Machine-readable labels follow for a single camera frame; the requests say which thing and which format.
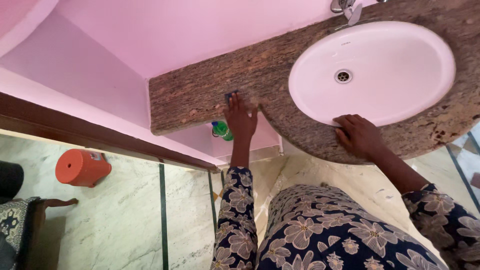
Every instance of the green bottle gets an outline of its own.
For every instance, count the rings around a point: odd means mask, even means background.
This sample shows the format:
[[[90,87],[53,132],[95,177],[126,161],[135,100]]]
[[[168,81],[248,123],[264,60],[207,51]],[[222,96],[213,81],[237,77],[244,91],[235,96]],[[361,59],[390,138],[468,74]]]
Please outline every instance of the green bottle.
[[[226,141],[233,140],[233,135],[227,124],[223,121],[212,122],[213,132]]]

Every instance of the wooden door frame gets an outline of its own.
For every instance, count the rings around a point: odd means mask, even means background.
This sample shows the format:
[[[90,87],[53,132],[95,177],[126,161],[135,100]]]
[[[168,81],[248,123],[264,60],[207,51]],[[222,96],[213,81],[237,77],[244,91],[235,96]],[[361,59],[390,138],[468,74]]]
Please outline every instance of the wooden door frame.
[[[216,172],[209,162],[0,93],[0,129],[126,156]]]

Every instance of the chrome faucet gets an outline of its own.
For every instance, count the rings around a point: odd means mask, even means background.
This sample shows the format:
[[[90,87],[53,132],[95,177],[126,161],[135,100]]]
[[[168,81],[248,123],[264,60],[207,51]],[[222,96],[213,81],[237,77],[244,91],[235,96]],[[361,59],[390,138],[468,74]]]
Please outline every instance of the chrome faucet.
[[[348,20],[348,25],[352,26],[360,20],[362,4],[359,4],[355,10],[353,10],[353,4],[355,0],[332,0],[330,10],[333,13],[342,13]]]

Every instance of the floral clothing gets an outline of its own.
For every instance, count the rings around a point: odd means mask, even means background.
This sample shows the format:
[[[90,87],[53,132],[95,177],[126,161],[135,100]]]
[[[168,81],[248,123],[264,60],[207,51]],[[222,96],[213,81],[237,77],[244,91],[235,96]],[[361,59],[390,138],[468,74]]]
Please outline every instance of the floral clothing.
[[[227,174],[211,270],[446,270],[436,256],[399,228],[367,213],[336,187],[298,184],[270,203],[257,248],[252,174]],[[452,269],[480,269],[480,222],[449,196],[426,185],[406,193],[414,225]]]

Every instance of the orange stool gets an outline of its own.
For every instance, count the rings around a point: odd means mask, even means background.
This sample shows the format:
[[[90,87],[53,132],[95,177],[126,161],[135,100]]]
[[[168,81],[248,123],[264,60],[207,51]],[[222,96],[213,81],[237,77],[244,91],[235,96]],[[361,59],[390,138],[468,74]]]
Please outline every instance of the orange stool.
[[[70,149],[57,161],[55,176],[63,184],[94,187],[99,178],[111,171],[112,165],[103,159],[101,153]]]

